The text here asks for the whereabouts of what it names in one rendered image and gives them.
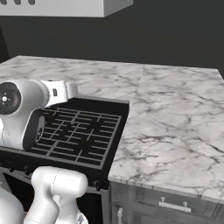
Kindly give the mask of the dark grey cupboard door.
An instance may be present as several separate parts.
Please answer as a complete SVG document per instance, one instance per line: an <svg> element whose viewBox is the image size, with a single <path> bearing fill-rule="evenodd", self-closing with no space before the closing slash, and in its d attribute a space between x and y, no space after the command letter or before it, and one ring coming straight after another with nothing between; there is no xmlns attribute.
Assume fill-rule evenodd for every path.
<svg viewBox="0 0 224 224"><path fill-rule="evenodd" d="M143 203L125 204L113 201L112 224L118 223L118 210L122 209L122 224L224 224L224 206L215 210L211 218L184 213Z"/></svg>

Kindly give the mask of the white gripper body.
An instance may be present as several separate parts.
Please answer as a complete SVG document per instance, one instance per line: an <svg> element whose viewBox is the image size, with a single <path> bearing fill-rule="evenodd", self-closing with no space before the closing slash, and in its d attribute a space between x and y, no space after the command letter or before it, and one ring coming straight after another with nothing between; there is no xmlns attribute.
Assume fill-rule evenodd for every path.
<svg viewBox="0 0 224 224"><path fill-rule="evenodd" d="M71 82L66 83L66 99L70 100L78 95L78 88Z"/></svg>

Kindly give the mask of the grey range hood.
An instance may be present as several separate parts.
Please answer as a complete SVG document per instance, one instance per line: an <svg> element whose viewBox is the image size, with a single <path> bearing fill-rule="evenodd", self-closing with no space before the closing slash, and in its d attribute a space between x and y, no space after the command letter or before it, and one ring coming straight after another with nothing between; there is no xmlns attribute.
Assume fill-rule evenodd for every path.
<svg viewBox="0 0 224 224"><path fill-rule="evenodd" d="M105 18L134 0L0 0L0 16Z"/></svg>

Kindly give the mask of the dark grey drawer front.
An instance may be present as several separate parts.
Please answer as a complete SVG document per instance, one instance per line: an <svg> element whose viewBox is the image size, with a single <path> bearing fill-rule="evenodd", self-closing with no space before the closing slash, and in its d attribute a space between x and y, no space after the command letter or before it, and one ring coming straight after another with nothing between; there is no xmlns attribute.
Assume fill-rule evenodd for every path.
<svg viewBox="0 0 224 224"><path fill-rule="evenodd" d="M121 202L125 204L131 204L132 202L143 203L146 206L160 207L158 202L162 197L165 197L167 203L175 205L183 205L183 202L188 203L188 207L192 209L187 214L197 214L208 218L211 218L215 210L223 204L218 204L202 199L190 198L183 195L177 195L169 192L160 192L157 190L151 190L140 186L127 185L112 182L111 183L111 199L112 202Z"/></svg>

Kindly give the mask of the black oven door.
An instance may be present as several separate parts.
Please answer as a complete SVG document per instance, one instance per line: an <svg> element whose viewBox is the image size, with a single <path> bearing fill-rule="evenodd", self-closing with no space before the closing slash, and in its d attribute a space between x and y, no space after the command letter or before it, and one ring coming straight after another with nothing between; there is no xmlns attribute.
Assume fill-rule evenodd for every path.
<svg viewBox="0 0 224 224"><path fill-rule="evenodd" d="M24 182L9 174L4 174L12 193L20 200L27 212L33 202L34 190L30 182ZM99 193L86 192L77 199L79 209L87 217L89 224L103 224L102 198Z"/></svg>

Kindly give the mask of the black stove with grates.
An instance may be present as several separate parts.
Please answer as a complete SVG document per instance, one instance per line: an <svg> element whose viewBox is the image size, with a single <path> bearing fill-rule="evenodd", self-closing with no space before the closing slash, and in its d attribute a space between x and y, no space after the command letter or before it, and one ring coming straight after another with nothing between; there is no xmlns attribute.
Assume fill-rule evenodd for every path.
<svg viewBox="0 0 224 224"><path fill-rule="evenodd" d="M128 101L87 97L73 98L45 108L45 130L40 141L27 151L0 147L0 167L31 176L40 166L81 172L88 185L109 188L108 175L130 111ZM24 168L29 166L31 174Z"/></svg>

